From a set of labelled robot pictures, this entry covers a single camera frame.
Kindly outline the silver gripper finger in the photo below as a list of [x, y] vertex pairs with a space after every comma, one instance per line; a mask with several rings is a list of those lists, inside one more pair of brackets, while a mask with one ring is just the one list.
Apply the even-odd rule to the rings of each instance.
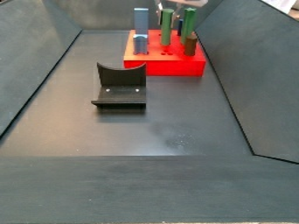
[[153, 4], [156, 8], [157, 24], [161, 25], [161, 14], [164, 9], [161, 0], [153, 0]]
[[175, 11], [173, 11], [173, 13], [172, 13], [171, 28], [173, 28], [175, 20], [176, 20], [177, 18], [180, 18], [180, 14], [179, 14], [179, 13], [180, 13], [181, 7], [183, 7], [181, 4], [176, 4], [176, 9], [175, 9]]

